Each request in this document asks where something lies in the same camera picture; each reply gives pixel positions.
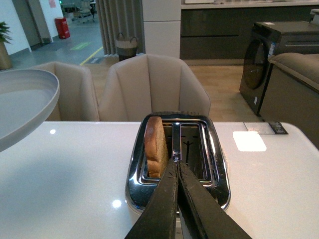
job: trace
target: white countertop edge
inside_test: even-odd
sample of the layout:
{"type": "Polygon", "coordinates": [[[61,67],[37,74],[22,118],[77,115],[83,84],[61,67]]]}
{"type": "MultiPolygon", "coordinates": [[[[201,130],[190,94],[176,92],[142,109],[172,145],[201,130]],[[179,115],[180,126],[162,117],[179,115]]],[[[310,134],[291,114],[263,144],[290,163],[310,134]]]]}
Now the white countertop edge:
{"type": "Polygon", "coordinates": [[[248,3],[248,2],[226,2],[224,4],[181,4],[181,9],[204,9],[204,8],[244,8],[244,7],[274,7],[274,6],[306,6],[319,5],[319,1],[300,1],[300,2],[265,2],[265,3],[248,3]]]}

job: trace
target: yellow floor marking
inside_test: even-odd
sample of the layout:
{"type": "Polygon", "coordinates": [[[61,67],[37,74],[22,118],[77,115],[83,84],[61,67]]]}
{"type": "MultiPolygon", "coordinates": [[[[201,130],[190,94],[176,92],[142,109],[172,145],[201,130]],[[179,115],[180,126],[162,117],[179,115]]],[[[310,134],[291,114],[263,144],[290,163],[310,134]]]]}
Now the yellow floor marking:
{"type": "Polygon", "coordinates": [[[92,55],[90,55],[88,58],[86,58],[85,61],[83,61],[80,66],[84,65],[88,60],[90,60],[96,53],[98,53],[100,50],[103,49],[103,46],[101,46],[98,50],[96,50],[92,55]]]}

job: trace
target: stainless steel toaster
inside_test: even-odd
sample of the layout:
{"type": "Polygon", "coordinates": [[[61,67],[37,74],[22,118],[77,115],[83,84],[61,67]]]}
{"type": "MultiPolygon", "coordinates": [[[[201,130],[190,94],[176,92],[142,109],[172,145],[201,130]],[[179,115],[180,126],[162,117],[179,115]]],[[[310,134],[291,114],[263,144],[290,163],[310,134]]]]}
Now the stainless steel toaster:
{"type": "Polygon", "coordinates": [[[125,193],[128,205],[141,214],[160,181],[160,178],[148,176],[144,154],[144,134],[151,116],[162,119],[168,155],[175,161],[183,160],[225,210],[230,201],[230,189],[226,164],[214,125],[206,116],[181,112],[153,113],[142,121],[127,175],[125,193]]]}

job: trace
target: dark cabinet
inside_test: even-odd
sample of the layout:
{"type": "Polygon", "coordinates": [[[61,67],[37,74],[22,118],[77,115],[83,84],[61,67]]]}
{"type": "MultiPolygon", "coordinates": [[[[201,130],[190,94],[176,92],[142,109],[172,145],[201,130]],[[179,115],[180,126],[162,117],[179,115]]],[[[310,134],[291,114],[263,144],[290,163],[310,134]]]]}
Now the dark cabinet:
{"type": "Polygon", "coordinates": [[[309,21],[311,6],[182,9],[181,59],[244,59],[255,22],[309,21]]]}

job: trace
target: potted plant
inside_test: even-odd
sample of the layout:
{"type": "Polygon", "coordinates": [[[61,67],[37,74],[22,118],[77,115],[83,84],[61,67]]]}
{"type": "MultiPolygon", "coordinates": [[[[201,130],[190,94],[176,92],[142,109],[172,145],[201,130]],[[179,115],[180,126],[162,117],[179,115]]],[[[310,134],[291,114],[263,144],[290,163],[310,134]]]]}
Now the potted plant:
{"type": "Polygon", "coordinates": [[[0,70],[12,67],[10,57],[4,45],[5,42],[10,43],[9,40],[11,40],[11,37],[8,36],[8,33],[10,33],[10,31],[7,24],[4,21],[0,22],[0,70]]]}

